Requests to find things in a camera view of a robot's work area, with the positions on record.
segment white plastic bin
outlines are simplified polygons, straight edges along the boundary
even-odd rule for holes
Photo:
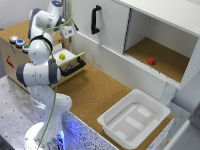
[[[118,144],[135,149],[169,113],[169,108],[135,89],[97,120]]]

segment green cable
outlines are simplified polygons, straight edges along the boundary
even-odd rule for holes
[[[44,31],[42,32],[42,35],[43,35],[45,32],[47,32],[48,30],[52,30],[52,29],[57,29],[57,28],[63,27],[63,26],[65,26],[65,25],[67,25],[71,20],[73,20],[73,17],[74,17],[74,14],[75,14],[74,3],[73,3],[72,1],[68,1],[68,3],[71,3],[72,6],[73,6],[73,14],[70,16],[69,20],[68,20],[67,22],[65,22],[64,24],[60,25],[60,26],[53,27],[53,28],[48,28],[48,29],[44,30]],[[49,52],[50,52],[50,54],[52,55],[52,58],[53,58],[53,60],[54,60],[54,62],[55,62],[55,58],[54,58],[54,56],[53,56],[53,54],[52,54],[52,52],[51,52],[50,47],[48,46],[48,44],[47,44],[44,40],[42,40],[42,41],[43,41],[44,44],[46,45],[47,49],[49,50]],[[51,110],[51,114],[50,114],[49,120],[48,120],[48,122],[47,122],[47,125],[46,125],[46,128],[45,128],[45,130],[44,130],[44,133],[42,134],[42,138],[41,138],[41,140],[40,140],[40,143],[39,143],[39,145],[38,145],[37,150],[40,148],[40,145],[41,145],[41,143],[42,143],[42,140],[43,140],[43,138],[44,138],[44,135],[45,135],[45,133],[46,133],[46,130],[47,130],[48,126],[49,126],[49,122],[50,122],[50,120],[51,120],[51,117],[52,117],[52,114],[53,114],[53,111],[54,111],[54,107],[55,107],[56,93],[57,93],[57,84],[56,84],[55,94],[54,94],[54,100],[53,100],[53,108],[52,108],[52,110]]]
[[[63,27],[63,26],[65,26],[65,25],[67,25],[70,21],[73,20],[74,14],[75,14],[74,3],[73,3],[72,1],[68,1],[68,3],[71,3],[72,6],[73,6],[73,13],[72,13],[72,15],[70,16],[69,20],[67,20],[67,22],[65,22],[64,24],[62,24],[62,25],[60,25],[60,26],[45,29],[45,30],[42,32],[42,35],[43,35],[45,32],[49,31],[49,30],[57,29],[57,28]]]

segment black handle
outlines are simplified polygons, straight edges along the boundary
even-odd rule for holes
[[[61,75],[64,77],[69,76],[70,74],[76,72],[77,70],[81,69],[82,67],[84,67],[86,65],[86,63],[80,57],[77,57],[77,61],[79,62],[79,65],[77,65],[71,69],[68,69],[68,70],[66,69],[65,71],[63,71],[60,68]]]
[[[92,25],[91,25],[91,30],[92,34],[98,33],[100,30],[96,28],[96,12],[101,10],[101,7],[96,5],[96,8],[92,10]]]

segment brown cork surface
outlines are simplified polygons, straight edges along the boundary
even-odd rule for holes
[[[181,82],[190,60],[149,38],[144,38],[125,53],[147,65],[150,57],[155,58],[155,64],[149,66],[178,82]]]
[[[0,37],[9,43],[9,38],[12,35],[17,35],[19,39],[25,40],[26,44],[29,44],[30,40],[28,38],[29,20],[16,24],[12,27],[6,28],[0,31]],[[54,41],[60,39],[60,33],[57,32]]]
[[[123,148],[105,134],[97,118],[129,92],[131,89],[88,63],[82,72],[58,86],[58,93],[72,98],[70,111],[120,150]],[[145,150],[172,119],[173,115],[170,114],[137,150]]]

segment small red block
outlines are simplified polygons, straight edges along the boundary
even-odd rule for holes
[[[155,59],[153,57],[148,59],[148,64],[153,65],[155,62]]]

